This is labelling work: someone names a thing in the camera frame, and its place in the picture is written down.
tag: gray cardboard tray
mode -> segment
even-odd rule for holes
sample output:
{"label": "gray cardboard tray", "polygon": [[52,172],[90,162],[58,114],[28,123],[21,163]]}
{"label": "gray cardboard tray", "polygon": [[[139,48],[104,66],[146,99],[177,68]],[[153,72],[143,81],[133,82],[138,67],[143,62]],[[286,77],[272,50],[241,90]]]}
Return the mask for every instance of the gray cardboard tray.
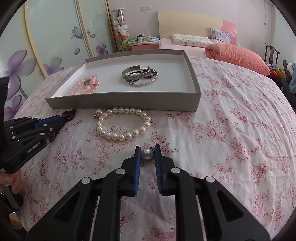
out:
{"label": "gray cardboard tray", "polygon": [[[149,85],[129,85],[121,72],[131,66],[150,66],[158,77]],[[68,96],[81,78],[97,74],[99,87],[93,94]],[[135,107],[150,110],[197,110],[201,93],[188,56],[183,50],[136,50],[85,60],[46,96],[51,108]]]}

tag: pink floral pattern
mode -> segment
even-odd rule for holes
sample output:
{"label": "pink floral pattern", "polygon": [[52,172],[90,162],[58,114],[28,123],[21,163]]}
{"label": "pink floral pattern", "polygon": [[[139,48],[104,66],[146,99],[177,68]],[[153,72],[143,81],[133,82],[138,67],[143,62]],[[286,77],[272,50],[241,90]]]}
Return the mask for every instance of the pink floral pattern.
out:
{"label": "pink floral pattern", "polygon": [[[295,113],[269,78],[216,60],[190,61],[202,93],[197,112],[146,110],[152,120],[144,135],[106,140],[94,131],[95,109],[77,110],[56,140],[22,167],[25,189],[19,215],[26,230],[83,177],[105,177],[133,156],[136,145],[159,144],[163,155],[192,176],[213,175],[271,238],[280,231],[296,206]],[[16,118],[62,114],[65,110],[51,109],[44,97],[71,70],[43,81]],[[139,121],[135,115],[128,123],[112,115],[105,126],[125,133]],[[121,199],[121,240],[175,240],[174,199],[159,195],[154,158],[142,160],[140,174],[138,195]]]}

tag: blue cloth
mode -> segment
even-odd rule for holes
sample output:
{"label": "blue cloth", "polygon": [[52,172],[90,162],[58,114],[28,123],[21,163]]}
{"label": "blue cloth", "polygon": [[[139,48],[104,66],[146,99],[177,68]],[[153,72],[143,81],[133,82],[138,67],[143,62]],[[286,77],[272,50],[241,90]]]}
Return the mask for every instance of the blue cloth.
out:
{"label": "blue cloth", "polygon": [[[293,69],[296,71],[296,63],[293,63]],[[290,92],[292,94],[296,93],[296,73],[293,74],[292,80],[290,82]]]}

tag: finger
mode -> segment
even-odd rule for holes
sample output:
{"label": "finger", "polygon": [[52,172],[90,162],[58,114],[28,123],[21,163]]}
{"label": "finger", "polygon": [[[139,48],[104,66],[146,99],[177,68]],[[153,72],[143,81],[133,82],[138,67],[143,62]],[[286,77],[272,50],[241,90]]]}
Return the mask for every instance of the finger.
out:
{"label": "finger", "polygon": [[21,176],[22,176],[22,171],[21,170],[18,170],[17,172],[10,174],[10,177],[13,180],[16,179],[17,177],[21,177]]}
{"label": "finger", "polygon": [[11,185],[11,191],[14,194],[17,194],[22,190],[22,188],[23,188],[22,179],[21,179],[21,177],[17,177]]}
{"label": "finger", "polygon": [[9,174],[0,172],[0,184],[12,184],[13,179]]}

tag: silver bangle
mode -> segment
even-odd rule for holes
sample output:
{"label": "silver bangle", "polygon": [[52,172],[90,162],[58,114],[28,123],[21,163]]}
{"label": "silver bangle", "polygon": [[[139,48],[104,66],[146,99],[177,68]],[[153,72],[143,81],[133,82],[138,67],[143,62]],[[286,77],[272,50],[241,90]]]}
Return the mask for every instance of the silver bangle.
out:
{"label": "silver bangle", "polygon": [[132,82],[130,82],[130,81],[128,81],[128,80],[126,80],[126,82],[128,83],[128,84],[130,84],[130,85],[132,85],[132,86],[145,86],[145,85],[148,85],[148,84],[151,84],[155,79],[156,79],[156,77],[157,77],[157,75],[158,75],[158,72],[156,71],[156,70],[154,70],[155,72],[156,72],[156,75],[150,80],[150,81],[148,81],[148,82],[145,82],[145,83],[140,83],[140,84],[136,84],[136,83],[132,83]]}
{"label": "silver bangle", "polygon": [[[147,70],[144,73],[141,74],[135,74],[135,75],[126,75],[127,73],[133,71],[133,70]],[[141,69],[141,66],[137,65],[137,66],[132,66],[129,67],[127,69],[125,69],[124,71],[122,71],[122,78],[126,81],[135,81],[135,80],[139,80],[139,79],[143,79],[149,75],[151,75],[151,68],[148,66],[147,69]]]}

